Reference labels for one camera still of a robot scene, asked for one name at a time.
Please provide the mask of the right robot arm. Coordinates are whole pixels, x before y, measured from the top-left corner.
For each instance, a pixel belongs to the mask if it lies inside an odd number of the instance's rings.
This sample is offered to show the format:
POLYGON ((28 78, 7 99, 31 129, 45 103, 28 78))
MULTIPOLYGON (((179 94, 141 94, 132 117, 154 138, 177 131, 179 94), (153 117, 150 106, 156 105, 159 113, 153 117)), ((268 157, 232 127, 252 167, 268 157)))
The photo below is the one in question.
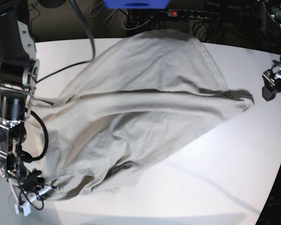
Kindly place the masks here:
POLYGON ((25 122, 29 117, 38 119, 31 110, 38 69, 27 2, 0 0, 0 177, 10 185, 16 214, 24 216, 30 214, 34 201, 43 201, 43 196, 52 190, 40 170, 25 166, 41 160, 48 149, 48 132, 42 121, 42 153, 33 157, 22 149, 27 137, 25 122))

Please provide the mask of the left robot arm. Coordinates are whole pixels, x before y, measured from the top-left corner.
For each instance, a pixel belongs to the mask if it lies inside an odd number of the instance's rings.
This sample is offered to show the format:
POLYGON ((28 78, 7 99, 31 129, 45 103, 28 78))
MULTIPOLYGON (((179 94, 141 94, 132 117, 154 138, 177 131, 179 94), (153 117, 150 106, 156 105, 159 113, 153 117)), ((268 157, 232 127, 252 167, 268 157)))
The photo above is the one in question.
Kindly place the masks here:
MULTIPOLYGON (((269 17, 279 25, 281 29, 281 0, 262 1, 269 17)), ((270 69, 262 74, 264 87, 262 88, 262 97, 265 101, 271 101, 276 94, 281 92, 281 56, 280 60, 273 60, 270 69)))

